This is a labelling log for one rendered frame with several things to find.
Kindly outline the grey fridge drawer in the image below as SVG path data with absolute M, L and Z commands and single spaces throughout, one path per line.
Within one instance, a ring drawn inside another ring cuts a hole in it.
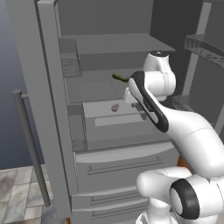
M 120 107 L 113 112 L 111 107 L 117 103 Z M 89 150 L 169 140 L 165 133 L 155 128 L 138 103 L 94 101 L 84 102 L 83 108 Z

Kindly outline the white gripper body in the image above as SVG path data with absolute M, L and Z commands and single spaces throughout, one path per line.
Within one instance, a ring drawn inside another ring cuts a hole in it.
M 137 100 L 132 96 L 128 88 L 126 88 L 124 91 L 123 99 L 126 103 L 129 103 L 129 104 L 137 102 Z

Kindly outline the orange object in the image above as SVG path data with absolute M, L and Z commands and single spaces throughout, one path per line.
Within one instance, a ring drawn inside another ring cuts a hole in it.
M 181 156 L 178 157 L 177 166 L 178 167 L 185 167 L 185 168 L 189 169 L 189 166 L 187 165 L 186 161 Z

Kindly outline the grey fridge door with bins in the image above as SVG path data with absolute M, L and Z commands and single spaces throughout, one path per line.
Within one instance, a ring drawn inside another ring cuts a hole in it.
M 224 0 L 203 0 L 195 34 L 203 33 L 213 44 L 224 46 Z M 221 137 L 224 134 L 224 68 L 190 53 L 181 95 L 190 96 L 194 111 L 202 114 Z

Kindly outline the grey fridge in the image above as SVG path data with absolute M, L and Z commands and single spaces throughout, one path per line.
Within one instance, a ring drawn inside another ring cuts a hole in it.
M 184 40 L 197 30 L 202 0 L 38 0 L 46 64 L 53 108 L 56 114 L 59 145 L 64 161 L 68 193 L 79 192 L 76 156 L 97 151 L 171 142 L 132 144 L 78 153 L 72 148 L 67 107 L 76 103 L 123 100 L 127 78 L 144 66 L 149 52 L 79 54 L 81 77 L 65 77 L 62 72 L 60 39 L 64 35 L 146 33 L 174 49 L 169 54 L 177 84 L 186 80 L 189 54 Z

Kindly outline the ribbed clear door bin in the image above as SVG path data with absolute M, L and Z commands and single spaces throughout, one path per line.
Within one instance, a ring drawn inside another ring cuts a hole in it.
M 65 77 L 81 77 L 81 63 L 77 41 L 70 38 L 59 40 L 62 72 Z
M 84 110 L 81 103 L 67 107 L 72 148 L 74 152 L 82 153 L 88 150 Z

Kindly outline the grey fridge shelf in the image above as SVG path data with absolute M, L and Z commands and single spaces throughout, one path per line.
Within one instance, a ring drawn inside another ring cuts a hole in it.
M 64 35 L 61 38 L 75 39 L 79 54 L 174 52 L 172 47 L 146 33 Z

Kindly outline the small clear door bin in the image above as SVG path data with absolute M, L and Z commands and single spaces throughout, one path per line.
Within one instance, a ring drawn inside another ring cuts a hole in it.
M 173 96 L 171 98 L 171 105 L 177 110 L 194 111 L 189 95 Z

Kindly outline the thin grey freezer drawer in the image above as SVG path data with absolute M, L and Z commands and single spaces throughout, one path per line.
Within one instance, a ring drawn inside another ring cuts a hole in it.
M 144 211 L 147 199 L 137 199 L 109 206 L 74 209 L 71 224 L 135 224 Z
M 135 185 L 108 189 L 99 192 L 78 193 L 72 197 L 72 209 L 83 210 L 90 207 L 105 207 L 134 201 L 146 201 Z

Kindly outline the large clear door bin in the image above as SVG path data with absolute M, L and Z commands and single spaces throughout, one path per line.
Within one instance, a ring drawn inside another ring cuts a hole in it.
M 224 45 L 215 45 L 203 34 L 187 35 L 184 48 L 218 67 L 224 68 Z

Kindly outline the green vegetable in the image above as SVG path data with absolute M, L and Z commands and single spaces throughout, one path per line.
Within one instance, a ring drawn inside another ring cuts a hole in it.
M 119 81 L 122 81 L 122 82 L 125 82 L 125 83 L 128 83 L 128 81 L 129 81 L 129 78 L 124 78 L 124 77 L 122 77 L 120 74 L 118 74 L 118 73 L 113 73 L 112 74 L 112 77 L 114 78 L 114 79 L 116 79 L 116 80 L 119 80 Z

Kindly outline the large grey freezer drawer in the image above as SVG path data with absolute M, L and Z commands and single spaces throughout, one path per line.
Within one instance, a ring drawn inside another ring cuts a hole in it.
M 89 166 L 93 169 L 99 169 L 108 166 L 127 165 L 139 161 L 146 162 L 153 160 L 156 156 L 163 159 L 164 163 L 88 175 Z M 79 192 L 91 193 L 134 186 L 137 175 L 140 172 L 176 166 L 178 159 L 179 154 L 170 142 L 77 155 L 76 166 Z

